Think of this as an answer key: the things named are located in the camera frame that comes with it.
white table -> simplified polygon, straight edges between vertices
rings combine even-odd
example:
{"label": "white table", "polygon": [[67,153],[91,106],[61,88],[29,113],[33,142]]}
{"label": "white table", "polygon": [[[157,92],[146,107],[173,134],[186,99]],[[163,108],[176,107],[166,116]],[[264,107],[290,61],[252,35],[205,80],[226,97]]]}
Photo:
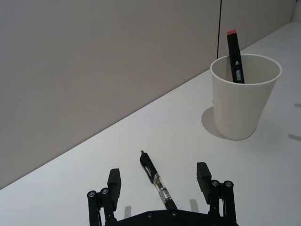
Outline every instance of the white table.
{"label": "white table", "polygon": [[301,23],[290,23],[243,51],[283,66],[250,138],[226,140],[203,127],[202,114],[212,106],[206,71],[2,189],[0,225],[88,226],[86,194],[105,187],[112,168],[120,168],[122,180],[118,220],[126,206],[132,215],[164,209],[140,166],[141,149],[179,209],[191,210],[195,199],[200,212],[209,210],[196,180],[196,164],[204,161],[214,179],[234,182],[239,225],[300,225],[301,108],[294,106],[301,104],[300,40]]}

paper cup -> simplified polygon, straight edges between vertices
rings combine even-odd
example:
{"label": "paper cup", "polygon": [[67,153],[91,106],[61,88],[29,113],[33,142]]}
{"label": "paper cup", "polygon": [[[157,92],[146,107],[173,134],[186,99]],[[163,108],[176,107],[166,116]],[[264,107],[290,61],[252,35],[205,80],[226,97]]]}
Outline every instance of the paper cup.
{"label": "paper cup", "polygon": [[280,64],[265,56],[242,54],[241,60],[245,84],[233,83],[229,56],[215,60],[210,66],[216,129],[231,140],[246,139],[253,134],[282,73]]}

bolt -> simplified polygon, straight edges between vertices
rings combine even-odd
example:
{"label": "bolt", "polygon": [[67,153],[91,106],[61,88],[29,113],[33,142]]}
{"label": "bolt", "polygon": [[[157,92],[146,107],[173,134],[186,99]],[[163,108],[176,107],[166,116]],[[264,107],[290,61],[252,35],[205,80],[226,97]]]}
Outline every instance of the bolt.
{"label": "bolt", "polygon": [[107,188],[104,188],[103,190],[102,190],[102,193],[103,194],[107,194],[109,192],[109,190],[107,189]]}
{"label": "bolt", "polygon": [[93,197],[95,195],[95,192],[90,192],[88,195],[89,197]]}
{"label": "bolt", "polygon": [[171,215],[172,215],[173,217],[175,217],[175,216],[178,215],[178,213],[177,213],[177,211],[174,210],[174,211],[171,212]]}
{"label": "bolt", "polygon": [[232,184],[230,181],[226,181],[226,182],[225,182],[225,185],[226,185],[227,187],[232,187],[233,184]]}
{"label": "bolt", "polygon": [[151,213],[151,212],[148,212],[148,213],[146,214],[146,216],[147,216],[148,218],[151,218],[151,217],[152,217],[152,213]]}
{"label": "bolt", "polygon": [[214,186],[218,186],[217,180],[213,180],[211,183],[212,183]]}

transparent pen barrel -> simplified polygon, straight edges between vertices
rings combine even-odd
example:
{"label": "transparent pen barrel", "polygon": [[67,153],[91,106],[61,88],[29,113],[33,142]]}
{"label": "transparent pen barrel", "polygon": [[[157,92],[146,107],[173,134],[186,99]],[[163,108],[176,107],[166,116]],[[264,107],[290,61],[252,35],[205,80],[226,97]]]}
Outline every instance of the transparent pen barrel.
{"label": "transparent pen barrel", "polygon": [[156,189],[159,193],[159,196],[160,196],[163,203],[166,203],[166,201],[172,199],[158,173],[155,174],[154,185],[155,185],[155,187],[156,187]]}

black pen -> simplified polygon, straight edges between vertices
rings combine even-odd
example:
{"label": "black pen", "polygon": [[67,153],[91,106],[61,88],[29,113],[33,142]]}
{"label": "black pen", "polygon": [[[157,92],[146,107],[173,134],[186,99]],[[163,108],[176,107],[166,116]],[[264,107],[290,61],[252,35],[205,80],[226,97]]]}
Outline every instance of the black pen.
{"label": "black pen", "polygon": [[167,210],[176,210],[177,206],[175,205],[172,197],[170,196],[167,188],[165,187],[161,177],[159,176],[154,164],[152,164],[151,159],[147,153],[141,151],[140,163],[145,170],[147,176],[150,179],[150,182],[155,185],[159,196],[164,203]]}
{"label": "black pen", "polygon": [[227,32],[227,40],[229,47],[229,57],[233,82],[245,83],[243,66],[241,62],[241,55],[238,45],[238,38],[236,30]]}

